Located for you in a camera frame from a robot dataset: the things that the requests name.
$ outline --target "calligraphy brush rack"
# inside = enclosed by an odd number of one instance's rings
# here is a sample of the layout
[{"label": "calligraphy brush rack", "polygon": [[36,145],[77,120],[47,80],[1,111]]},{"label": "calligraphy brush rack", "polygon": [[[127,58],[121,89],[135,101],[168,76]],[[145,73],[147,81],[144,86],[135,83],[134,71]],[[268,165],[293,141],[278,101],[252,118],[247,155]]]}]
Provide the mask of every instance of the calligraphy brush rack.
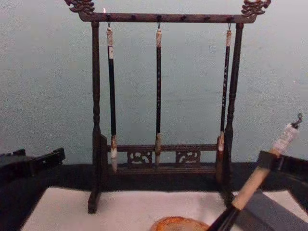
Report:
[{"label": "calligraphy brush rack", "polygon": [[[240,54],[242,44],[242,33],[244,24],[253,23],[259,14],[263,14],[263,8],[267,8],[270,0],[257,0],[251,2],[244,1],[242,14],[152,14],[152,13],[95,13],[92,0],[65,0],[67,5],[72,6],[70,10],[78,13],[83,22],[90,22],[92,27],[92,68],[93,68],[93,140],[92,157],[94,167],[94,184],[89,198],[88,211],[95,213],[101,191],[106,190],[110,177],[130,177],[138,180],[141,175],[176,175],[184,176],[196,175],[213,176],[218,182],[219,189],[226,204],[232,200],[231,193],[231,148],[233,140],[233,114],[236,98],[238,73],[240,65]],[[233,51],[233,61],[231,69],[231,79],[229,88],[229,105],[227,114],[227,124],[224,128],[226,97],[223,94],[222,113],[221,113],[221,133],[223,134],[224,144],[222,156],[219,155],[218,140],[211,144],[169,144],[161,145],[160,140],[150,145],[118,145],[119,153],[127,153],[127,163],[118,165],[117,172],[114,173],[110,164],[108,164],[108,152],[111,146],[107,145],[107,138],[101,134],[100,130],[100,54],[99,54],[99,26],[101,22],[123,22],[123,23],[215,23],[215,24],[236,24],[235,44]],[[160,60],[157,60],[157,68],[160,71]],[[157,72],[157,106],[156,122],[160,126],[160,73]],[[225,70],[223,91],[227,91],[228,71]],[[111,91],[110,101],[114,102],[114,90]],[[111,110],[112,127],[115,128],[115,107]],[[201,152],[216,151],[216,163],[201,163]],[[161,163],[155,165],[153,156],[160,152],[174,152],[174,163]],[[141,184],[150,184],[150,182],[140,182]]]}]

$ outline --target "dark table surface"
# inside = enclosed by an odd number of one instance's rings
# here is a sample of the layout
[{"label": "dark table surface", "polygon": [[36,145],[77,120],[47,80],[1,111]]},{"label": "dark table surface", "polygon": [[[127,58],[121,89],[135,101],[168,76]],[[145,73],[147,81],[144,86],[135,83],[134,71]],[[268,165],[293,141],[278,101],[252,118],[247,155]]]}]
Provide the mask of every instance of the dark table surface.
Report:
[{"label": "dark table surface", "polygon": [[[256,167],[255,163],[232,163],[234,190],[239,190]],[[90,191],[91,165],[62,165],[46,170],[33,178],[15,180],[0,188],[0,231],[19,230],[31,214],[44,191],[50,186]],[[111,178],[110,190],[216,191],[212,178],[205,177],[140,177],[140,182],[128,178]],[[261,186],[266,191],[289,190],[308,210],[308,184],[270,173]]]}]

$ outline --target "white felt mat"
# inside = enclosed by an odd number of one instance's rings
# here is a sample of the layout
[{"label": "white felt mat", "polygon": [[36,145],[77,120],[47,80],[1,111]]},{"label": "white felt mat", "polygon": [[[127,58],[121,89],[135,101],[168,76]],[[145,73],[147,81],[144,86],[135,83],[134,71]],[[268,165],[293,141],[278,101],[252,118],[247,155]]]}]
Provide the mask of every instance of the white felt mat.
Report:
[{"label": "white felt mat", "polygon": [[[265,193],[306,222],[307,215],[288,192]],[[96,214],[88,214],[90,192],[48,188],[23,231],[148,231],[166,216],[211,224],[224,211],[217,192],[106,192]],[[241,231],[236,225],[232,231]]]}]

